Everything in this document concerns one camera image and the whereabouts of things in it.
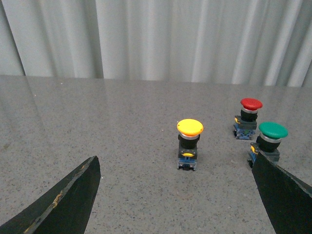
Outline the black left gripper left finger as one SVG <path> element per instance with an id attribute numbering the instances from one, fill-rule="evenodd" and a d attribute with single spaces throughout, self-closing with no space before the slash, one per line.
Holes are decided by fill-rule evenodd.
<path id="1" fill-rule="evenodd" d="M 85 160 L 18 215 L 1 225 L 2 234 L 82 234 L 100 182 L 97 156 Z"/>

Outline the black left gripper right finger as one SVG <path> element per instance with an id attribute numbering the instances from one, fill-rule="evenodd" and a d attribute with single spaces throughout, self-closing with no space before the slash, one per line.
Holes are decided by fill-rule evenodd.
<path id="1" fill-rule="evenodd" d="M 312 187 L 260 151 L 252 167 L 257 188 L 277 234 L 312 232 Z"/>

